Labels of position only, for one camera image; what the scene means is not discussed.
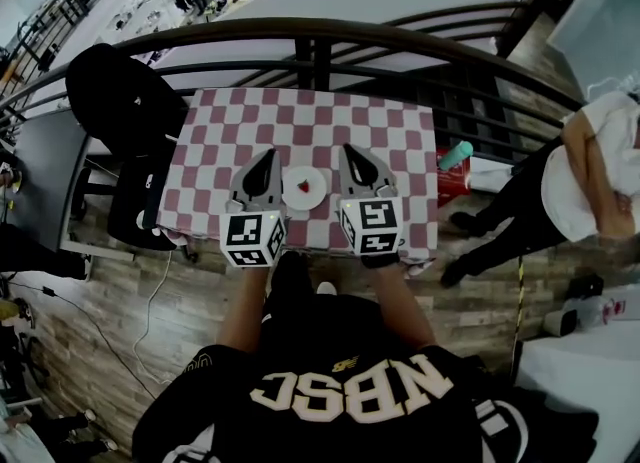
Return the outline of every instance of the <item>white plate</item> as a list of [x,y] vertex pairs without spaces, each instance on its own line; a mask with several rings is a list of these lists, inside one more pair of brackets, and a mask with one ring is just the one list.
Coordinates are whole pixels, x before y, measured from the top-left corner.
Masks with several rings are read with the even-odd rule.
[[[298,187],[305,180],[309,183],[308,193]],[[297,211],[310,211],[320,205],[327,195],[327,181],[322,173],[311,166],[290,169],[282,179],[282,185],[284,203]]]

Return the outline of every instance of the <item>checkered tablecloth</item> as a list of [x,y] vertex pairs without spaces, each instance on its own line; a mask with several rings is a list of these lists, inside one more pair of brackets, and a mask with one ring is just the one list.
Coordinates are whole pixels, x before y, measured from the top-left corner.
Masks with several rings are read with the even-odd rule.
[[283,176],[313,166],[329,194],[311,211],[287,208],[287,245],[348,251],[336,215],[338,150],[370,149],[388,163],[404,208],[405,258],[429,258],[437,245],[438,180],[431,109],[380,98],[307,90],[200,90],[180,133],[158,224],[182,234],[219,238],[233,175],[252,156],[278,149]]

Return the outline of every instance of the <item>white cable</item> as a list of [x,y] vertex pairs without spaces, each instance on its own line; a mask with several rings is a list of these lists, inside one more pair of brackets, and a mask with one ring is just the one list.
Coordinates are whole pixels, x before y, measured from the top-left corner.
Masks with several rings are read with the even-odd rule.
[[113,176],[114,176],[115,178],[117,178],[117,179],[119,179],[119,178],[120,178],[120,176],[119,176],[119,175],[116,175],[116,174],[115,174],[115,173],[113,173],[112,171],[107,170],[104,166],[101,166],[101,165],[99,165],[98,163],[93,162],[91,159],[86,159],[86,158],[85,158],[85,160],[86,160],[88,163],[91,163],[91,164],[93,164],[94,166],[97,166],[97,167],[98,167],[98,168],[100,168],[101,170],[106,171],[109,175],[113,175]]
[[133,345],[133,354],[135,355],[135,357],[138,359],[138,363],[142,366],[142,369],[144,370],[144,372],[147,373],[147,376],[149,376],[153,381],[155,381],[158,385],[167,385],[168,383],[171,383],[173,380],[162,380],[160,378],[158,378],[156,375],[154,375],[152,372],[149,371],[149,369],[146,368],[146,366],[144,365],[144,363],[142,363],[142,360],[140,359],[140,356],[138,355],[138,352],[136,351],[136,348],[138,347],[138,344],[140,344],[140,342],[142,342],[142,339],[144,339],[148,334],[149,334],[149,327],[151,325],[151,302],[153,301],[153,298],[156,297],[156,294],[158,294],[158,291],[160,290],[160,287],[162,287],[162,285],[164,284],[165,280],[167,279],[167,275],[169,274],[169,266],[171,265],[171,257],[173,255],[173,252],[169,252],[169,259],[167,260],[167,267],[164,270],[164,276],[162,277],[162,280],[160,280],[160,283],[158,284],[158,286],[156,287],[156,290],[153,291],[153,294],[151,296],[149,296],[149,299],[147,300],[147,327],[144,330],[144,333],[142,334],[142,337],[140,337],[138,340],[136,340],[135,344]]

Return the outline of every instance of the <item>chair backrest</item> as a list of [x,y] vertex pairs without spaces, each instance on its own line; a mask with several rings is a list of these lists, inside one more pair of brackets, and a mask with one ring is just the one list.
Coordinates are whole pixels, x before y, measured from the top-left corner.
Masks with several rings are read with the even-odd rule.
[[165,134],[180,133],[187,112],[154,70],[104,43],[74,58],[66,85],[78,122],[122,158],[153,153]]

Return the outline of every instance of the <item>strawberry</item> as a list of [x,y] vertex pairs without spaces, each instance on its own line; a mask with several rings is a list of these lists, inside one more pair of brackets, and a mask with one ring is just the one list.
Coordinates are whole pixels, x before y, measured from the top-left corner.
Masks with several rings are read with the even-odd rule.
[[300,189],[300,191],[302,191],[303,193],[308,193],[309,182],[307,180],[305,180],[304,182],[300,182],[300,184],[298,184],[298,189]]

